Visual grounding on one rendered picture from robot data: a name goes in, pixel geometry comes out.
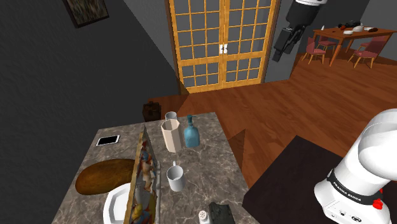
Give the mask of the brown oval bread loaf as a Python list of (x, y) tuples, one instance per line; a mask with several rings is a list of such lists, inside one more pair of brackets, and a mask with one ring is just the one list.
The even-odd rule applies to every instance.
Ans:
[(111, 159), (90, 165), (76, 179), (76, 191), (82, 195), (108, 193), (130, 183), (135, 160)]

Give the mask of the black tablet with white rim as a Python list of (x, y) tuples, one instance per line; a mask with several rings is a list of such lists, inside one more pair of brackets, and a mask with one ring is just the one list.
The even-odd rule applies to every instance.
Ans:
[(120, 135), (101, 137), (98, 139), (96, 146), (102, 146), (107, 144), (115, 144), (119, 141)]

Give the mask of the white mug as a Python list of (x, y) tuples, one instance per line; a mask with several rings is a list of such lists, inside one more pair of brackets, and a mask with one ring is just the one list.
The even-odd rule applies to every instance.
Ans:
[(186, 184), (184, 170), (179, 166), (176, 161), (173, 161), (172, 167), (167, 170), (167, 179), (172, 191), (180, 192)]

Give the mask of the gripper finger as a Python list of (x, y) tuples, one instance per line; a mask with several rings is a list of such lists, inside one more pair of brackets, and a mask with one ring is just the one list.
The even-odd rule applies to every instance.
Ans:
[(303, 32), (305, 31), (305, 25), (296, 26), (291, 33), (291, 37), (288, 40), (288, 44), (286, 45), (286, 53), (290, 54), (293, 47), (296, 43), (301, 39)]
[(293, 45), (291, 44), (291, 40), (293, 39), (293, 29), (291, 28), (283, 28), (277, 41), (274, 45), (274, 55), (272, 60), (275, 62), (279, 62), (283, 53), (290, 54)]

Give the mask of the wooden dining table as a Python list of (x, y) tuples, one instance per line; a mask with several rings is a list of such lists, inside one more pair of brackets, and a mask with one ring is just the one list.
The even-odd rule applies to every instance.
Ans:
[(327, 28), (324, 30), (321, 29), (314, 29), (314, 36), (313, 38), (316, 39), (317, 36), (325, 36), (328, 38), (332, 39), (337, 39), (338, 44), (336, 46), (335, 52), (333, 54), (333, 57), (330, 59), (329, 66), (331, 67), (334, 60), (337, 58), (339, 51), (342, 49), (343, 42), (346, 40), (349, 40), (349, 44), (347, 45), (347, 48), (345, 52), (348, 52), (352, 43), (356, 39), (363, 39), (363, 38), (374, 38), (377, 36), (386, 36), (386, 43), (389, 41), (390, 37), (394, 34), (397, 33), (397, 31), (392, 31), (388, 29), (381, 29), (378, 28), (378, 31), (376, 32), (368, 32), (368, 31), (361, 31), (361, 32), (354, 32), (352, 34), (343, 34), (343, 31), (338, 28)]

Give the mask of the beige octagonal vase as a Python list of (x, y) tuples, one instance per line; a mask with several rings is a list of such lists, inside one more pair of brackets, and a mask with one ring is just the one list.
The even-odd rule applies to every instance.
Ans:
[(180, 151), (183, 137), (179, 121), (177, 119), (165, 120), (160, 127), (167, 150), (172, 153)]

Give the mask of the wooden glazed double door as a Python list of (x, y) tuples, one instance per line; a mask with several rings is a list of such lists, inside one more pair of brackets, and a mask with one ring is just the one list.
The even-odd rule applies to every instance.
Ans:
[(281, 0), (165, 0), (183, 95), (263, 83)]

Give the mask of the black box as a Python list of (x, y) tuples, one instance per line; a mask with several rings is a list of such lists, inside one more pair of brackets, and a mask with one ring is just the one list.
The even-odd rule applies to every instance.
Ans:
[(212, 224), (236, 224), (228, 204), (209, 204), (209, 217)]

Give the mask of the dark robot stand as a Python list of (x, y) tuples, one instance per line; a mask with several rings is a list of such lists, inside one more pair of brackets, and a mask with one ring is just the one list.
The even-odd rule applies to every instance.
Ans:
[(314, 194), (342, 157), (295, 136), (245, 194), (243, 208), (259, 224), (338, 224)]

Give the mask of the dark framed wall picture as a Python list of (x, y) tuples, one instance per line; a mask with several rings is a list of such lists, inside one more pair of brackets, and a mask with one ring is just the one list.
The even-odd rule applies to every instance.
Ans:
[(75, 28), (109, 17), (104, 0), (62, 0)]

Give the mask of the blue glass bottle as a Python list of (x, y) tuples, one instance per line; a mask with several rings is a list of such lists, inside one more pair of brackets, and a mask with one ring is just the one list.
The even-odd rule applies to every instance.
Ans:
[(187, 148), (194, 148), (200, 145), (199, 130), (193, 126), (192, 118), (192, 115), (187, 115), (188, 126), (184, 130), (185, 145)]

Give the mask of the pink wooden chair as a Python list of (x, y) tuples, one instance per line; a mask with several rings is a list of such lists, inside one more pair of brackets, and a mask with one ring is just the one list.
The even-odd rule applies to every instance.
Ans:
[(330, 41), (328, 37), (325, 36), (320, 36), (319, 37), (319, 42), (317, 44), (317, 48), (319, 48), (320, 46), (323, 47), (324, 51), (327, 51), (328, 47), (332, 47), (332, 51), (335, 51), (335, 47), (337, 46), (337, 43), (334, 41)]
[(320, 55), (321, 63), (324, 64), (326, 51), (322, 50), (320, 48), (315, 48), (315, 44), (316, 44), (315, 39), (312, 37), (308, 37), (306, 52), (305, 52), (305, 55), (303, 56), (302, 60), (304, 60), (308, 55), (310, 55), (309, 62), (308, 62), (308, 64), (310, 64), (312, 59), (314, 58), (314, 56)]
[(354, 63), (355, 68), (361, 59), (371, 59), (370, 68), (372, 68), (374, 60), (382, 51), (388, 39), (389, 36), (377, 36), (372, 38), (370, 42), (360, 44), (359, 48), (351, 55), (348, 62), (350, 62), (354, 56), (357, 56), (358, 59)]

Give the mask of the white plate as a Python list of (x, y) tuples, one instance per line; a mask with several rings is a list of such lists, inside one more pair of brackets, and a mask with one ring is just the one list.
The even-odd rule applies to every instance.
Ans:
[(130, 183), (126, 183), (108, 193), (103, 209), (104, 224), (123, 224), (129, 191)]

